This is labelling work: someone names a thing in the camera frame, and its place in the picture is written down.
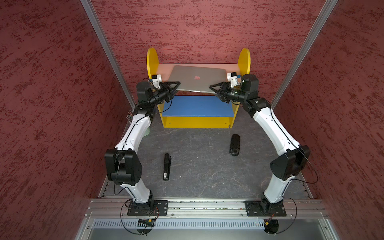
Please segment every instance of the gray floor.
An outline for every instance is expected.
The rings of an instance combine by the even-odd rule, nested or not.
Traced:
[[[228,152],[235,133],[241,138],[237,157]],[[165,153],[172,157],[169,181],[162,179]],[[232,129],[165,129],[155,115],[137,155],[142,179],[155,197],[203,198],[260,198],[272,175],[269,164],[278,157],[263,129],[242,108]],[[104,195],[114,195],[113,183]],[[293,181],[285,197],[307,199],[308,194]]]

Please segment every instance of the yellow round side panel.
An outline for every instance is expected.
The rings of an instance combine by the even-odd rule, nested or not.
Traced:
[[[149,48],[147,52],[147,70],[148,77],[152,79],[152,75],[156,75],[157,68],[159,67],[159,58],[155,48]]]
[[[241,50],[237,65],[239,66],[240,74],[242,76],[249,74],[249,71],[251,70],[251,53],[247,48],[243,48],[243,50]]]

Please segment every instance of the black cable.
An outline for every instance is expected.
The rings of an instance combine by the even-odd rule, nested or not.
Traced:
[[[164,111],[162,111],[162,112],[158,112],[158,113],[160,114],[160,113],[163,113],[163,112],[167,111],[171,106],[172,106],[172,99],[170,100],[170,105],[169,105],[169,107],[168,107],[167,109],[165,109]],[[152,113],[152,114],[146,115],[146,116],[144,116],[144,117],[142,117],[142,118],[140,118],[139,120],[136,121],[136,123],[132,126],[131,130],[129,131],[129,133],[128,133],[128,135],[127,135],[127,138],[126,138],[125,141],[124,141],[124,145],[123,145],[123,147],[121,148],[120,152],[118,152],[118,154],[117,154],[117,156],[116,156],[116,160],[118,159],[118,156],[122,153],[122,150],[124,149],[125,143],[127,142],[128,138],[129,138],[129,135],[131,134],[131,132],[132,132],[133,128],[136,126],[136,124],[137,124],[141,119],[143,119],[143,118],[145,118],[145,117],[149,117],[149,116],[151,116],[151,115],[158,114],[158,113]],[[119,165],[118,165],[118,171],[117,171],[117,174],[116,174],[116,177],[115,177],[115,181],[116,181],[116,179],[118,178],[118,175],[119,175],[119,168],[120,168],[120,162],[119,162]]]
[[[293,219],[293,221],[291,222],[291,225],[289,225],[289,226],[288,226],[286,229],[284,229],[283,231],[277,232],[277,233],[275,233],[275,234],[280,234],[280,233],[282,233],[282,232],[287,231],[288,228],[290,228],[290,227],[292,226],[292,224],[295,222],[296,217],[297,217],[297,205],[296,205],[296,202],[295,202],[292,198],[290,198],[290,197],[284,197],[284,198],[285,198],[285,199],[291,199],[291,200],[293,201],[293,203],[295,204],[295,207],[296,207],[296,215],[295,215],[295,218]]]
[[[124,223],[123,223],[123,221],[122,221],[122,218],[121,218],[121,215],[122,215],[122,214],[121,214],[122,207],[124,207],[124,205],[127,206],[126,203],[129,202],[129,201],[132,201],[132,199],[128,199],[128,200],[126,200],[125,203],[121,206],[121,209],[120,209],[120,221],[121,221],[121,224],[122,224],[122,226],[125,228],[125,230],[127,230],[129,233],[132,233],[132,234],[134,234],[134,235],[141,235],[140,233],[134,233],[134,232],[129,231],[129,230],[124,226]]]
[[[140,235],[147,235],[146,233],[144,233],[144,231],[147,229],[147,227],[148,227],[148,225],[145,225],[145,228],[143,229],[143,231],[141,232]]]
[[[155,226],[155,222],[156,222],[156,220],[159,218],[159,216],[160,216],[160,211],[159,211],[159,209],[157,208],[157,206],[155,206],[154,208],[153,208],[153,213],[155,214],[156,212],[155,212],[155,208],[157,209],[157,217],[155,217],[155,220],[153,221],[153,226]]]
[[[115,196],[116,196],[116,195],[119,195],[124,189],[128,188],[128,187],[125,187],[125,188],[121,189],[120,192],[119,192],[118,194],[116,194],[116,192],[115,192],[115,187],[116,187],[116,183],[113,182],[113,193],[115,194]]]
[[[249,203],[247,203],[246,207],[252,206],[252,205],[260,205],[260,201],[249,202]],[[273,211],[273,210],[278,209],[278,208],[280,208],[280,206],[276,206],[275,208],[271,209],[270,211]]]
[[[276,123],[276,125],[280,128],[280,130],[281,130],[281,132],[285,135],[285,137],[288,139],[288,141],[295,147],[295,148],[297,148],[298,149],[298,147],[296,147],[294,144],[293,144],[293,142],[288,138],[288,136],[285,134],[285,132],[281,129],[281,127],[279,126],[279,124],[276,122],[276,120],[275,120],[275,118],[273,117],[273,113],[272,113],[272,108],[269,108],[270,109],[270,111],[271,111],[271,116],[272,116],[272,119],[273,119],[273,121]],[[305,157],[305,159],[307,160],[307,162],[310,164],[310,166],[311,166],[311,168],[313,169],[313,171],[314,171],[314,173],[315,173],[315,175],[316,175],[316,181],[314,181],[314,182],[306,182],[306,181],[303,181],[303,180],[300,180],[300,179],[291,179],[288,183],[290,183],[291,181],[293,181],[293,180],[296,180],[296,181],[299,181],[299,182],[305,182],[305,183],[308,183],[308,184],[315,184],[315,183],[317,183],[318,181],[319,181],[319,176],[317,175],[317,171],[316,171],[316,169],[313,167],[313,165],[311,164],[311,162],[308,160],[308,158],[305,156],[305,154],[304,153],[302,153],[300,150],[299,150],[299,152]]]

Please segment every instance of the blue shelf board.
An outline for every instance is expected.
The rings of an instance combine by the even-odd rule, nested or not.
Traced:
[[[233,118],[232,104],[220,101],[216,96],[175,96],[164,117],[229,117]],[[164,104],[164,110],[170,105]]]

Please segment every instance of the red textured wall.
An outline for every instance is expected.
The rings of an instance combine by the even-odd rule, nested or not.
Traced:
[[[136,97],[148,77],[147,50],[161,63],[237,63],[251,52],[260,94],[271,100],[324,0],[94,0],[119,65]]]
[[[73,239],[128,102],[80,1],[2,1],[0,31],[0,239]]]
[[[383,29],[383,1],[339,0],[276,107],[346,240],[384,239]]]

